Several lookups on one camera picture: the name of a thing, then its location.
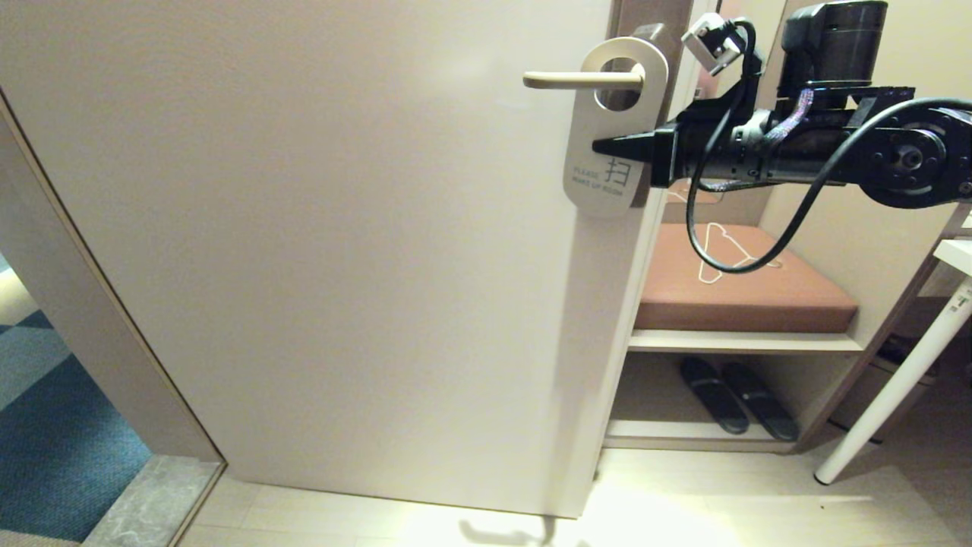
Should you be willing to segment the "beige room door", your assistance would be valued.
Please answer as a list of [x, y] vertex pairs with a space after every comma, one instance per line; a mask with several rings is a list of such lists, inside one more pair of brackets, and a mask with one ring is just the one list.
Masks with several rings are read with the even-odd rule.
[[[241, 479], [577, 518], [652, 246], [611, 0], [0, 0], [0, 87]], [[527, 71], [638, 71], [608, 90]]]

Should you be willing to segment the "grey marble door threshold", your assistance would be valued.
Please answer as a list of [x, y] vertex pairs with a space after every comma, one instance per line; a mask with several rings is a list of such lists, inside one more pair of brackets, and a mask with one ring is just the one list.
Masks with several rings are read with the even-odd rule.
[[225, 468], [193, 457], [150, 457], [82, 547], [175, 547]]

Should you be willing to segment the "brown leather bench cushion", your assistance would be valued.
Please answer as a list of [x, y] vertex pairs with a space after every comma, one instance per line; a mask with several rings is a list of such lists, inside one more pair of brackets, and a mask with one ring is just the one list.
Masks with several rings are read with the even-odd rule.
[[683, 225], [663, 223], [634, 326], [641, 330], [841, 334], [851, 295], [790, 251], [750, 273], [712, 269]]

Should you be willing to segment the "beige wooden bench shelf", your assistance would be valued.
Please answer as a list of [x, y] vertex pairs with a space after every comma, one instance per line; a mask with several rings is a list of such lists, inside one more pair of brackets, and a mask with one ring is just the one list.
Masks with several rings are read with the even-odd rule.
[[[787, 453], [817, 432], [888, 338], [917, 293], [944, 221], [920, 214], [887, 239], [838, 242], [836, 228], [812, 229], [792, 252], [854, 298], [857, 315], [841, 334], [636, 329], [623, 364], [608, 449], [767, 451]], [[678, 371], [684, 357], [719, 369], [746, 364], [774, 392], [800, 427], [796, 442], [775, 440], [751, 413], [742, 435], [725, 432]]]

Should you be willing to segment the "black slipper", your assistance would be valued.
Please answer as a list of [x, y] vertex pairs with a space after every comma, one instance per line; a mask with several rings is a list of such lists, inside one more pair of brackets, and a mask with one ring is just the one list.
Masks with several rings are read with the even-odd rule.
[[749, 431], [749, 418], [714, 365], [702, 358], [687, 356], [678, 364], [678, 371], [684, 384], [725, 432], [742, 435]]
[[796, 442], [800, 427], [756, 371], [740, 362], [721, 367], [723, 381], [775, 440]]

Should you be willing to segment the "white table top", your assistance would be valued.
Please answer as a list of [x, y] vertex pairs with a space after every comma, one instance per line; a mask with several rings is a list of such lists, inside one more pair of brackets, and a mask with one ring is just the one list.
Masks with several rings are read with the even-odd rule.
[[972, 278], [972, 239], [942, 239], [935, 246], [933, 257]]

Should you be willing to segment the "white table leg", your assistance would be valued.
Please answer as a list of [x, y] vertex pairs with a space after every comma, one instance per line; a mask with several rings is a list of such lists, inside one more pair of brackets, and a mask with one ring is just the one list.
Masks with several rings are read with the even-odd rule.
[[864, 410], [830, 456], [813, 471], [820, 485], [831, 485], [919, 384], [957, 332], [972, 318], [972, 277], [965, 277], [885, 387]]

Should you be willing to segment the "blue patterned hallway carpet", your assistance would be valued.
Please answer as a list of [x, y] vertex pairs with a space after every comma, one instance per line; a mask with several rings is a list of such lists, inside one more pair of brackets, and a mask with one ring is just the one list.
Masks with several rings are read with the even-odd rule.
[[150, 449], [0, 255], [0, 547], [76, 547]]

